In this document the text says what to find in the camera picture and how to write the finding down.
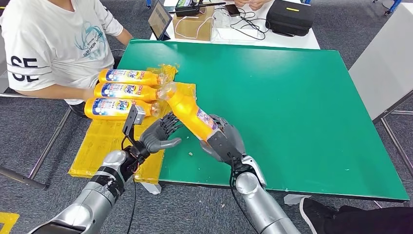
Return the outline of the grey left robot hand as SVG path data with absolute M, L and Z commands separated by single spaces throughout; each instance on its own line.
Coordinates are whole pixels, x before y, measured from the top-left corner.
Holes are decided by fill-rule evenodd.
M 169 112 L 149 126 L 141 134 L 139 141 L 145 145 L 151 154 L 173 148 L 182 142 L 180 137 L 169 139 L 176 130 L 183 127 L 183 124 L 179 124 L 179 122 L 180 120 L 173 112 Z

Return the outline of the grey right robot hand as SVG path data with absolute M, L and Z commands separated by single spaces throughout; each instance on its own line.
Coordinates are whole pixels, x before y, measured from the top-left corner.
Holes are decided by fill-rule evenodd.
M 224 135 L 228 138 L 229 142 L 237 148 L 237 150 L 241 153 L 245 153 L 245 146 L 243 139 L 237 130 L 237 128 L 230 124 L 225 118 L 220 117 L 218 115 L 211 114 L 210 115 L 214 122 L 218 125 L 218 127 L 222 130 Z M 215 158 L 219 162 L 226 162 L 225 158 L 219 156 L 205 141 L 200 141 L 200 146 L 204 152 Z

